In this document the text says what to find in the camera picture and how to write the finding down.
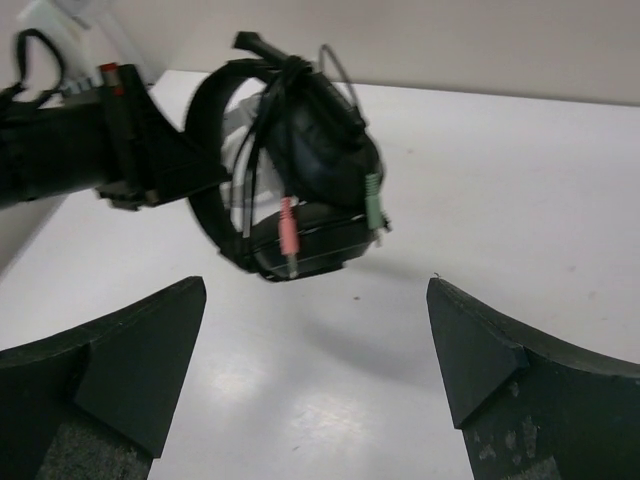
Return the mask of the black headphones with cable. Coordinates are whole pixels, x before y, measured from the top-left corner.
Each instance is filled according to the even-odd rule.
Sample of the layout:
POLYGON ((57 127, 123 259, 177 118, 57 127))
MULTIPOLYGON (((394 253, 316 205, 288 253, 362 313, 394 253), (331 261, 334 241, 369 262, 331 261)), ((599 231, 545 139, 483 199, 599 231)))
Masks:
POLYGON ((191 210, 220 255, 249 274, 279 283, 338 271, 390 227, 380 196, 385 167, 357 95, 255 32, 239 32, 234 45, 248 57, 199 85, 185 132, 222 167, 225 109, 246 81, 263 83, 225 171, 242 181, 242 222, 234 224, 220 187, 191 196, 191 210))

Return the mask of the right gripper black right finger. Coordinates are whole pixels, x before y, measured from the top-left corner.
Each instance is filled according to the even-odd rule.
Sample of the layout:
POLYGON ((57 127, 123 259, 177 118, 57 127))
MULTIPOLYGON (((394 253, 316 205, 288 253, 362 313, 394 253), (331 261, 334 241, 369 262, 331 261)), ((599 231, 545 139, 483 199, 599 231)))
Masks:
POLYGON ((426 302, 474 478, 638 478, 638 365, 537 330, 441 278, 426 302))

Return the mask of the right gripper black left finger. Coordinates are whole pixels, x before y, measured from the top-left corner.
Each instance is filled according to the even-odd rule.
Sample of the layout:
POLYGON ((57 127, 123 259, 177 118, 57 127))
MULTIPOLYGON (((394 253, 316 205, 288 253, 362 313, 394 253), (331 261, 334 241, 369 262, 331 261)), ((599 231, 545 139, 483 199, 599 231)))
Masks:
POLYGON ((1 353, 4 479, 146 479, 161 457, 207 300, 186 277, 1 353))

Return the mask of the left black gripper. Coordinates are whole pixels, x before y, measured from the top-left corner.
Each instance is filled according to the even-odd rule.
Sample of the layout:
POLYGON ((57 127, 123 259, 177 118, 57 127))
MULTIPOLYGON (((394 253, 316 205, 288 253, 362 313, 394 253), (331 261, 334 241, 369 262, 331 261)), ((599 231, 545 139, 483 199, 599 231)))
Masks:
POLYGON ((103 85, 59 107, 1 103, 1 206, 94 189, 124 210, 155 207, 229 175, 157 108, 135 66, 101 66, 103 85))

